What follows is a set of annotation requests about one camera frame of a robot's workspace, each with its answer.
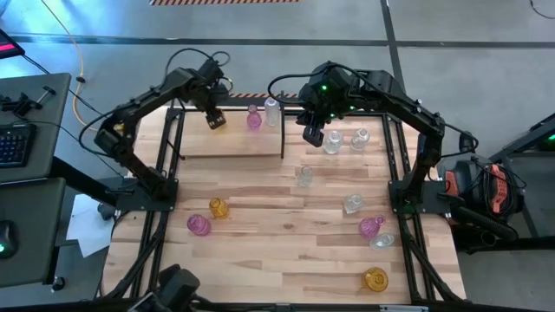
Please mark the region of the amber round vase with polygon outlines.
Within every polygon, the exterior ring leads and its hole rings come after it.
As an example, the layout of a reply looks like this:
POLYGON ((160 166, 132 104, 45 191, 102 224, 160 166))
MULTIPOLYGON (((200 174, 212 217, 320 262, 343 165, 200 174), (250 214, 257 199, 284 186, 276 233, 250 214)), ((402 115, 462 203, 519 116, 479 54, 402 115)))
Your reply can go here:
POLYGON ((389 278, 383 269, 372 267, 362 274, 362 284, 374 292, 383 292, 389 286, 389 278))

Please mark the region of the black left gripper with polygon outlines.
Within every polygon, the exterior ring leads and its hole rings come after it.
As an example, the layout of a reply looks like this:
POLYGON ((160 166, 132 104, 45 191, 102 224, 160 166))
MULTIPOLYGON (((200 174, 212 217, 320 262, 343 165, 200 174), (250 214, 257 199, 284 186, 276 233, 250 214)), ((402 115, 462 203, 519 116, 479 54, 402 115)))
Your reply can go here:
POLYGON ((211 129, 222 127, 226 123, 224 112, 218 105, 229 98, 229 90, 224 84, 213 88, 202 87, 197 92, 197 109, 206 112, 206 121, 211 129))

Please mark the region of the wooden shelf black frame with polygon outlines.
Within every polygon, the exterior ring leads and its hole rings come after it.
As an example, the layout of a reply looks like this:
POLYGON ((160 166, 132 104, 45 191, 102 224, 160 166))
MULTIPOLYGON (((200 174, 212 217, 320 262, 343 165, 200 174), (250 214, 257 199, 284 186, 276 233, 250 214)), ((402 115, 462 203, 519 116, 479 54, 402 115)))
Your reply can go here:
POLYGON ((275 127, 265 122, 264 101, 261 98, 229 98, 220 108, 226 123, 215 130, 206 124, 206 116, 193 105, 185 105, 180 154, 186 158, 250 157, 284 155, 284 109, 275 127), (262 117, 259 129, 247 125, 247 108, 254 104, 262 117))

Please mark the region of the clear textured jar vase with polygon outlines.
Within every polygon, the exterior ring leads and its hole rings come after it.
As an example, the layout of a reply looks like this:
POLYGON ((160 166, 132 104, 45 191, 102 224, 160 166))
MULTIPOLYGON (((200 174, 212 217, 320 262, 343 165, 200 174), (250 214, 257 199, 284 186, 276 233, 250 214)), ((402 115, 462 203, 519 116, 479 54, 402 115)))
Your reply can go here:
POLYGON ((339 153, 343 145, 343 134, 339 131, 330 131, 323 143, 323 150, 327 154, 339 153))

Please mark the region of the clear ribbed jar vase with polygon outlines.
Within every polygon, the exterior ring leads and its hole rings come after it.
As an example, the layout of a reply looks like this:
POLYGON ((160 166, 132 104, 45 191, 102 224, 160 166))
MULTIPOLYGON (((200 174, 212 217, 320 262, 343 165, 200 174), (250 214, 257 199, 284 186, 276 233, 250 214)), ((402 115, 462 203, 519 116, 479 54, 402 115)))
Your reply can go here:
POLYGON ((350 147, 356 151, 362 151, 369 143, 370 134, 365 128, 357 129, 351 137, 350 147))

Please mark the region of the clear square diamond-cut vase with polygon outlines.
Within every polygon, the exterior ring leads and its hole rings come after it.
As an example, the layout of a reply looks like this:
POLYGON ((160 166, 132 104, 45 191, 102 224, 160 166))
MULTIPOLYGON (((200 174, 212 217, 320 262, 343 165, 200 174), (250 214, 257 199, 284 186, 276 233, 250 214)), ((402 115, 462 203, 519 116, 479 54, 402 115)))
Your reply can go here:
POLYGON ((356 213, 363 207, 363 196, 359 194, 349 195, 343 202, 343 209, 347 214, 356 213))

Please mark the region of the white paper sheet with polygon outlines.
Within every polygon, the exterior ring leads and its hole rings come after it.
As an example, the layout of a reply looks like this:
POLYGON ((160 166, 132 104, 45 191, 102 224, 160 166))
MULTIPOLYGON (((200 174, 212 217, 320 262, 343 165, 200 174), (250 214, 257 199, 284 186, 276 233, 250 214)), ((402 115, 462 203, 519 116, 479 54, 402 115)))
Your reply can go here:
POLYGON ((75 196, 66 239, 76 240, 83 257, 110 245, 114 218, 104 220, 97 211, 99 202, 86 194, 75 196))

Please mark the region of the grey desk panel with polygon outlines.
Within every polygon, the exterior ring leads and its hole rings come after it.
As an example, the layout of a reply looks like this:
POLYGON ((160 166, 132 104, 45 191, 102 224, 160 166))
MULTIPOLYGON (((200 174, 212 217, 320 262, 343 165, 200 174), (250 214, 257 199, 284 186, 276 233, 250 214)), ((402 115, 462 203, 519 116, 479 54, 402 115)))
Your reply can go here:
POLYGON ((54 157, 59 125, 61 124, 69 92, 71 75, 68 73, 32 75, 0 79, 0 94, 17 100, 21 93, 38 102, 49 87, 55 94, 47 95, 42 109, 31 109, 24 118, 36 125, 36 135, 30 147, 27 165, 0 168, 0 183, 43 179, 49 176, 54 157))
POLYGON ((0 259, 0 288, 54 280, 65 190, 61 178, 0 186, 0 220, 16 224, 19 240, 14 256, 0 259))

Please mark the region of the tall clear textured vase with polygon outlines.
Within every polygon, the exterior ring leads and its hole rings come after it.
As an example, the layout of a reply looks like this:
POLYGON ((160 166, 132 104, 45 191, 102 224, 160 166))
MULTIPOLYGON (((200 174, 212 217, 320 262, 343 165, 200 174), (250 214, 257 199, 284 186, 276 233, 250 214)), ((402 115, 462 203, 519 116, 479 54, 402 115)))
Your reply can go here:
POLYGON ((280 105, 279 102, 271 97, 264 101, 265 122, 270 127, 275 127, 280 118, 280 105))

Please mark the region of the black orange shop vacuum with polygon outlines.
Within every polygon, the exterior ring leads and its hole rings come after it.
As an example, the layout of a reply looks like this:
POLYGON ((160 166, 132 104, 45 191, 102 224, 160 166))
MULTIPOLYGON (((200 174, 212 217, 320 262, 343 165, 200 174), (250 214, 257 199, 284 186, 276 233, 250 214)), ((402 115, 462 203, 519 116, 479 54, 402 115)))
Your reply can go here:
POLYGON ((509 221, 522 211, 521 192, 527 187, 515 172, 479 156, 477 145, 472 134, 461 133, 458 159, 439 167, 450 200, 455 248, 469 254, 519 239, 509 221))

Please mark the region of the pink round fluted vase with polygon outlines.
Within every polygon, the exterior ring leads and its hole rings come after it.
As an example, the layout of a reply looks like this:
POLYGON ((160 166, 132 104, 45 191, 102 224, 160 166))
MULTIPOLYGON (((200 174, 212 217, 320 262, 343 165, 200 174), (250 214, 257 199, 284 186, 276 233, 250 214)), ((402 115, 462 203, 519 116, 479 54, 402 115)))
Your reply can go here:
POLYGON ((372 218, 364 218, 358 225, 359 234, 372 240, 379 234, 381 227, 386 223, 386 218, 383 215, 378 215, 372 218))

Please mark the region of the pink ringed bottle vase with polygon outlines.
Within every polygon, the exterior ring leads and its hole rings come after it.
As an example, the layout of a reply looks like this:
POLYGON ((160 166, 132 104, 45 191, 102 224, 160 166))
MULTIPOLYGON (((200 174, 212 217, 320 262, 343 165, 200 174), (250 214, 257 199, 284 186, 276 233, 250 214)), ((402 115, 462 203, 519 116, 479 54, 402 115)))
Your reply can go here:
POLYGON ((210 221, 202 215, 194 214, 187 219, 188 230, 195 236, 207 236, 211 232, 210 221))

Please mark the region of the black metal stand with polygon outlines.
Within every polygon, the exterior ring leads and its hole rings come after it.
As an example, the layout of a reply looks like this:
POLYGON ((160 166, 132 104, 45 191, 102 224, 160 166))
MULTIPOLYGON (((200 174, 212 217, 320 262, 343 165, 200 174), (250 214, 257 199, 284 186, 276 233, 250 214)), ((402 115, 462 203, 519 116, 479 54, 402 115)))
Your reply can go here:
POLYGON ((545 117, 516 140, 503 146, 489 160, 493 163, 500 163, 512 153, 522 153, 540 141, 550 139, 553 135, 555 135, 555 113, 545 117))

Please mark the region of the black desk clamp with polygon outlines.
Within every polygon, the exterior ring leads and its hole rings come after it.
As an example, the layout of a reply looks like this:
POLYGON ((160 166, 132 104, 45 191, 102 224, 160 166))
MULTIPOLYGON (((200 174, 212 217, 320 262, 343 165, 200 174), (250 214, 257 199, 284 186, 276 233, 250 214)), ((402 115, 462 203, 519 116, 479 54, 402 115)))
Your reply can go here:
POLYGON ((3 112, 12 112, 17 117, 24 117, 31 109, 41 110, 44 100, 50 96, 56 95, 53 88, 44 86, 44 94, 34 101, 25 93, 20 93, 17 100, 12 100, 9 96, 0 94, 0 110, 3 112))

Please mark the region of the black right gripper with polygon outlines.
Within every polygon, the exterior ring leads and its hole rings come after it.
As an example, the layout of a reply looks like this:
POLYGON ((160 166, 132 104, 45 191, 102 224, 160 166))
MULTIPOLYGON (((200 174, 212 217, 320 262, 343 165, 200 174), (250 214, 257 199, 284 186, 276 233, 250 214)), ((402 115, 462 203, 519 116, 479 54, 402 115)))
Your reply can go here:
POLYGON ((303 131, 303 139, 315 147, 323 144, 324 134, 321 128, 347 113, 347 103, 341 101, 306 101, 301 107, 303 112, 298 115, 298 124, 307 126, 303 131))

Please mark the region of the black keyboard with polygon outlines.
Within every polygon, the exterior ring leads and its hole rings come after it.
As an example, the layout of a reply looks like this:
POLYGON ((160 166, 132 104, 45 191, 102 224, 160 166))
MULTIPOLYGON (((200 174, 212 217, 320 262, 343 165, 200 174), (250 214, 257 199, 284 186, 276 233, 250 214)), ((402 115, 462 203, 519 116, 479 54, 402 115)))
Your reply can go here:
POLYGON ((25 167, 36 137, 36 125, 0 126, 0 168, 25 167))

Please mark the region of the large amber ribbed vase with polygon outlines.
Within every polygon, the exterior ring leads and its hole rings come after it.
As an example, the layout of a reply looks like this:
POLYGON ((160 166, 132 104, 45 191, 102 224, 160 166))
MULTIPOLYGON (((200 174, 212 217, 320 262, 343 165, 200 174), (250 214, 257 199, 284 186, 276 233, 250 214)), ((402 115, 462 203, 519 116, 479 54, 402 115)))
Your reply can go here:
POLYGON ((221 198, 212 198, 209 202, 209 210, 214 219, 229 218, 229 206, 221 198))

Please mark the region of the clear round vase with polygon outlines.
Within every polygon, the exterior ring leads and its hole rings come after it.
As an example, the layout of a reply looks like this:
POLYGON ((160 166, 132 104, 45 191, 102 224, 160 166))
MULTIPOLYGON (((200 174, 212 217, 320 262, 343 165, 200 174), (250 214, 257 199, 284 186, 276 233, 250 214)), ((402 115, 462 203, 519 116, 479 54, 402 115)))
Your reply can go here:
POLYGON ((395 236, 390 233, 382 233, 373 237, 369 243, 369 246, 373 250, 383 250, 392 246, 395 242, 395 236))

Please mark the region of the white metal bracket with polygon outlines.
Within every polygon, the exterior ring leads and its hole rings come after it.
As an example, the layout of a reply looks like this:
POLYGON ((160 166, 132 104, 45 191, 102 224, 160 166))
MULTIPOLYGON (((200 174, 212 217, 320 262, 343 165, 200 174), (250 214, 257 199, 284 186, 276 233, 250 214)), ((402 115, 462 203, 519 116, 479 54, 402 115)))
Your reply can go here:
POLYGON ((429 312, 428 307, 414 305, 380 305, 380 312, 429 312))

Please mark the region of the black computer mouse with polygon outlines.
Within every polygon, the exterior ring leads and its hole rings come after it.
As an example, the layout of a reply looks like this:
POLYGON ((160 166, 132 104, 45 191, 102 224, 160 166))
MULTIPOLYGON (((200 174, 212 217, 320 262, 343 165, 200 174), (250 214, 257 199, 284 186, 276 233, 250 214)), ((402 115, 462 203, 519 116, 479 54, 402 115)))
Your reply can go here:
POLYGON ((18 229, 11 220, 0 220, 0 259, 13 257, 19 248, 18 229))

